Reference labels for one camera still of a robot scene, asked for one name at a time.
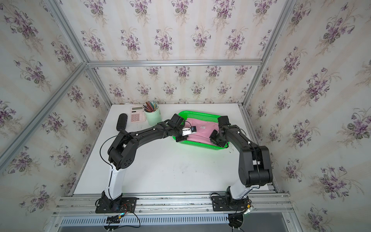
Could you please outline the pink t-shirt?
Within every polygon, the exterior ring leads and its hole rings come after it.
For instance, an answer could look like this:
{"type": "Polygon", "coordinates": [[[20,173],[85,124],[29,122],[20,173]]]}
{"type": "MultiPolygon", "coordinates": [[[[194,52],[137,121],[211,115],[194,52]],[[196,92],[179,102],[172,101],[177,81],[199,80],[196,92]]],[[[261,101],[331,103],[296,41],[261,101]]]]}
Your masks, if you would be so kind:
{"type": "Polygon", "coordinates": [[[188,118],[186,121],[186,126],[196,127],[196,132],[188,135],[188,141],[209,145],[213,144],[210,140],[210,135],[214,130],[218,130],[218,123],[192,118],[188,118]]]}

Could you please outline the green plastic basket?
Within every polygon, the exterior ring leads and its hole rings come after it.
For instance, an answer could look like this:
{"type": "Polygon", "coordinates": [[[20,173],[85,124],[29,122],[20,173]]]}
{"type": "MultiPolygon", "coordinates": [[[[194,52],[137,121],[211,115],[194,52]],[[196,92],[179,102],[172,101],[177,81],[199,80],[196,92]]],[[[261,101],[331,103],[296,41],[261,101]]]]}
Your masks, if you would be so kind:
{"type": "MultiPolygon", "coordinates": [[[[193,111],[182,111],[178,114],[180,117],[182,117],[185,120],[185,127],[189,128],[191,126],[186,126],[187,119],[192,118],[192,119],[199,119],[202,121],[209,121],[209,122],[216,122],[218,123],[218,118],[220,116],[218,115],[213,115],[213,114],[206,114],[206,113],[199,113],[199,112],[193,112],[193,111]]],[[[194,147],[200,147],[200,148],[206,148],[206,149],[212,149],[212,150],[221,150],[221,149],[226,149],[229,147],[229,144],[227,143],[224,148],[217,147],[214,144],[209,145],[209,144],[202,144],[202,143],[197,143],[197,142],[191,142],[191,141],[182,141],[179,142],[183,145],[189,145],[189,146],[194,146],[194,147]]]]}

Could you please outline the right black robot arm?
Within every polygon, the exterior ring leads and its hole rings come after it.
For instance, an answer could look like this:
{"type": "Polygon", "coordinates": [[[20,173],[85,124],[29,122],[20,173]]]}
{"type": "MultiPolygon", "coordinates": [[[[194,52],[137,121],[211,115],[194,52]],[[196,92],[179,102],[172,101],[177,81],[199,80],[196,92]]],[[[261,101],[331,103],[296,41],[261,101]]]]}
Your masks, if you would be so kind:
{"type": "Polygon", "coordinates": [[[227,116],[218,119],[218,130],[214,130],[209,139],[221,148],[230,143],[239,152],[239,181],[229,186],[226,197],[230,200],[242,200],[256,188],[273,181],[270,152],[266,146],[252,142],[240,127],[232,125],[227,116]]]}

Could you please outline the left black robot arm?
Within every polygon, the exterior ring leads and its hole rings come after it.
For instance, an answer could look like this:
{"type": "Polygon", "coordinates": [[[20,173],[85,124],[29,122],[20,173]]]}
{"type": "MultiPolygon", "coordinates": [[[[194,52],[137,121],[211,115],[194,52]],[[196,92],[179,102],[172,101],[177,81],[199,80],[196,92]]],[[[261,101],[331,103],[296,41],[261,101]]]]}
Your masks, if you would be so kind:
{"type": "Polygon", "coordinates": [[[150,128],[127,132],[121,130],[108,148],[108,160],[104,162],[110,166],[108,184],[101,194],[101,199],[108,204],[117,202],[122,197],[122,183],[126,169],[135,160],[137,149],[155,140],[167,137],[182,137],[186,120],[174,114],[171,119],[157,123],[150,128]]]}

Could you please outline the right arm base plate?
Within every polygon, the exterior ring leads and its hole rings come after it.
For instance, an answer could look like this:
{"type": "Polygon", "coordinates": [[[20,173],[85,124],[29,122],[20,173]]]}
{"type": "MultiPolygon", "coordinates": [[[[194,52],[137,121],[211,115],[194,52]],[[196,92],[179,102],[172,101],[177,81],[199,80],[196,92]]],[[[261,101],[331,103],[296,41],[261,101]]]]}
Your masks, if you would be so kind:
{"type": "Polygon", "coordinates": [[[229,194],[220,195],[218,193],[211,193],[210,200],[214,212],[233,211],[238,213],[247,211],[252,207],[251,200],[248,198],[235,200],[229,194]]]}

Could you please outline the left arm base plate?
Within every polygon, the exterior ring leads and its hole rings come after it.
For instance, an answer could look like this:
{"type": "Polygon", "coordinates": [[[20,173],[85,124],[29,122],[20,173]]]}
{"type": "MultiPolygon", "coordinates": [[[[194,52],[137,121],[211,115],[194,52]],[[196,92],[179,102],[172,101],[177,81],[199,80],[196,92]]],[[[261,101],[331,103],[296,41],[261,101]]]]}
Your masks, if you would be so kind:
{"type": "Polygon", "coordinates": [[[118,198],[117,200],[109,200],[108,198],[101,198],[96,204],[96,214],[118,214],[126,212],[134,212],[138,198],[118,198]]]}

